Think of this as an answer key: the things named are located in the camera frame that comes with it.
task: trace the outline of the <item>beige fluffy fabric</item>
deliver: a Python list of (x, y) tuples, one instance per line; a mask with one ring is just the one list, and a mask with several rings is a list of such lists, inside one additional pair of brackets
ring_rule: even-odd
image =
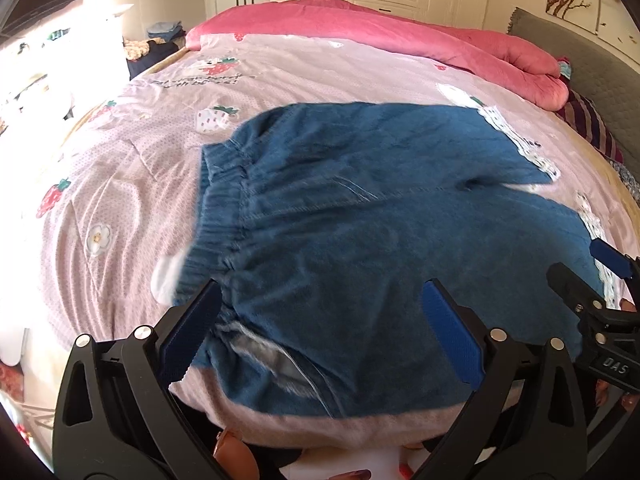
[(129, 41), (124, 40), (124, 54), (129, 61), (135, 61), (149, 53), (149, 41), (156, 43), (166, 43), (162, 38), (151, 38), (146, 41)]

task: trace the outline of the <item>white flower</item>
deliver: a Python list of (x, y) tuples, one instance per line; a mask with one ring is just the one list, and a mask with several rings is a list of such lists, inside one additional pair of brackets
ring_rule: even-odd
[(86, 237), (86, 248), (91, 256), (103, 253), (111, 242), (111, 228), (107, 224), (96, 224), (89, 229)]

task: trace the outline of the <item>blue gripper pad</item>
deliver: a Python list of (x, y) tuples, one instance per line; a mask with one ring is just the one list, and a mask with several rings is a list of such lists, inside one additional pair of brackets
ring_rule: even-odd
[(159, 350), (158, 382), (162, 386), (167, 388), (169, 384), (182, 380), (221, 307), (220, 286), (210, 280), (188, 306)]
[(621, 280), (626, 280), (633, 276), (631, 262), (622, 253), (619, 253), (604, 240), (596, 238), (591, 241), (589, 252), (596, 260), (611, 270)]
[(455, 311), (456, 305), (438, 280), (422, 288), (422, 311), (458, 378), (474, 391), (484, 380), (482, 349)]

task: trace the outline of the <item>drawer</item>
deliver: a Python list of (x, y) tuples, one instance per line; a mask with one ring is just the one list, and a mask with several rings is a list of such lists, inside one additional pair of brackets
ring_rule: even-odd
[(418, 9), (404, 5), (392, 4), (382, 0), (349, 0), (352, 4), (368, 7), (369, 9), (378, 10), (382, 14), (391, 16), (399, 16), (401, 18), (409, 18), (415, 20)]

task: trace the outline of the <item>polka dot fabric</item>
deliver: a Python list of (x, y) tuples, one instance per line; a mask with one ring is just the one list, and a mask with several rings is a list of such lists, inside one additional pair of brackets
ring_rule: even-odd
[[(610, 184), (616, 178), (612, 169), (592, 159), (592, 147), (553, 114), (499, 86), (462, 70), (442, 70), (430, 59), (348, 40), (340, 40), (339, 48), (330, 40), (252, 34), (242, 41), (233, 34), (203, 36), (201, 42), (199, 52), (135, 79), (113, 96), (107, 109), (69, 139), (60, 160), (47, 171), (42, 194), (33, 197), (35, 217), (47, 189), (62, 179), (70, 182), (54, 206), (33, 220), (33, 235), (40, 240), (34, 279), (49, 322), (67, 347), (80, 333), (97, 340), (123, 338), (138, 325), (160, 319), (169, 304), (154, 297), (152, 276), (157, 283), (156, 267), (172, 255), (184, 255), (190, 246), (202, 145), (223, 142), (242, 122), (292, 103), (451, 105), (438, 85), (459, 88), (499, 110), (540, 157), (558, 167), (557, 181), (530, 192), (573, 209), (580, 193), (608, 241), (625, 253), (639, 254), (636, 219), (632, 221)], [(200, 112), (220, 118), (219, 127), (199, 132)], [(616, 287), (620, 295), (622, 287)], [(350, 444), (340, 442), (339, 431), (329, 438), (309, 429), (321, 424), (274, 423), (269, 431), (252, 433), (243, 423), (247, 416), (229, 403), (224, 409), (216, 405), (220, 393), (208, 390), (211, 381), (196, 380), (198, 373), (188, 374), (180, 395), (192, 404), (198, 399), (198, 407), (213, 421), (222, 426), (233, 422), (250, 440), (268, 444), (277, 434), (281, 446), (300, 446), (306, 435), (314, 445), (324, 440)], [(415, 420), (409, 432), (406, 425), (388, 427), (375, 419), (360, 425), (357, 434), (344, 434), (364, 445), (367, 435), (374, 434), (395, 441), (406, 434), (412, 442), (429, 436), (417, 434)], [(446, 431), (448, 424), (435, 427), (434, 420), (441, 418), (431, 419), (431, 436)]]

